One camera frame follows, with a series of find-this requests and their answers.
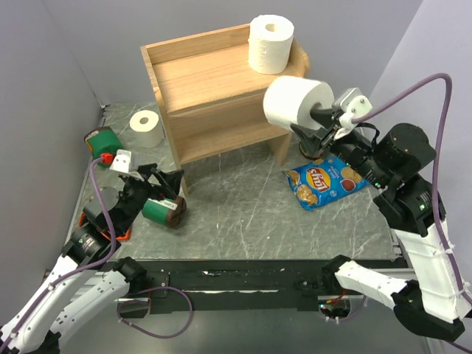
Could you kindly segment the white paper towel roll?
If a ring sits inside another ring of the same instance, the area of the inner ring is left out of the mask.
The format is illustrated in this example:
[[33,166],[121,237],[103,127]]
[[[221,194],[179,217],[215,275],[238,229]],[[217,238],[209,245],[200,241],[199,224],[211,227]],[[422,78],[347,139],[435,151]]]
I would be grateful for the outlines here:
[[317,130],[321,125],[311,118],[310,110],[329,109],[334,100],[333,90],[326,82],[280,76],[265,91],[263,111],[271,125],[289,131],[292,124]]

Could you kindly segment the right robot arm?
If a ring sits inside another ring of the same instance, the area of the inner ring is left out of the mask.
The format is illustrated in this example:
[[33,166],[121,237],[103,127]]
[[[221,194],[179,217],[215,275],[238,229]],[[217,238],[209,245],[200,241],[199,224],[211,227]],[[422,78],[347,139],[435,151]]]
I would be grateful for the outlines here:
[[416,277],[400,280],[359,265],[339,255],[322,269],[322,284],[331,294],[343,289],[359,292],[390,308],[410,332],[453,342],[471,315],[465,290],[458,287],[440,236],[445,208],[420,171],[436,156],[424,131],[409,123],[394,125],[372,139],[353,131],[336,138],[340,113],[313,109],[313,126],[294,124],[292,131],[305,151],[335,156],[379,190],[374,203],[400,240]]

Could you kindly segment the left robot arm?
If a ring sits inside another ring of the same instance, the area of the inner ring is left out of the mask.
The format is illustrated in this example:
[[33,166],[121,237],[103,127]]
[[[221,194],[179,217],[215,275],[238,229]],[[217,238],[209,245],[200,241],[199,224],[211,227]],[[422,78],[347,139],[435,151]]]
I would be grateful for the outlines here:
[[69,338],[105,305],[122,296],[138,296],[146,287],[147,272],[131,257],[117,261],[90,290],[77,292],[120,247],[125,234],[146,203],[180,213],[183,170],[162,172],[144,164],[129,174],[120,173],[121,190],[98,186],[89,170],[95,198],[84,207],[83,223],[63,247],[56,264],[26,305],[1,326],[2,353],[59,353]]

